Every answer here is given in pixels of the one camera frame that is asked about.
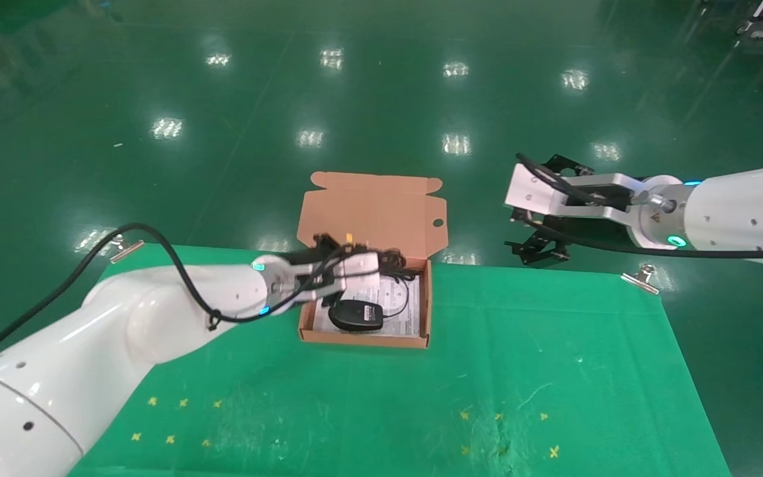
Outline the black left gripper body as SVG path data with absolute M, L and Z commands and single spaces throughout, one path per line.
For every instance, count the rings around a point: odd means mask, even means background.
M 352 256 L 355 252 L 353 244 L 340 244 L 328 233 L 319 233 L 313 236 L 312 244 L 295 254 L 295 265 L 318 268 Z

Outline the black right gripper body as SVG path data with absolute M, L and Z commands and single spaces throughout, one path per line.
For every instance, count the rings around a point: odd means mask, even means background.
M 628 239 L 627 228 L 606 219 L 557 219 L 560 232 L 582 239 Z

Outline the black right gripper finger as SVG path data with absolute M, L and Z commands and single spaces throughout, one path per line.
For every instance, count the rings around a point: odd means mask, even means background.
M 578 161 L 569 159 L 560 154 L 554 154 L 542 165 L 557 176 L 564 176 L 565 171 L 570 171 L 572 176 L 591 176 L 595 172 L 588 166 L 580 164 Z
M 520 221 L 527 216 L 528 211 L 512 211 L 511 221 Z M 566 220 L 560 217 L 545 215 L 539 224 L 566 232 Z M 511 248 L 511 254 L 518 256 L 524 266 L 529 268 L 549 268 L 569 260 L 568 244 L 563 240 L 554 240 L 536 229 L 525 242 L 505 241 L 505 246 Z

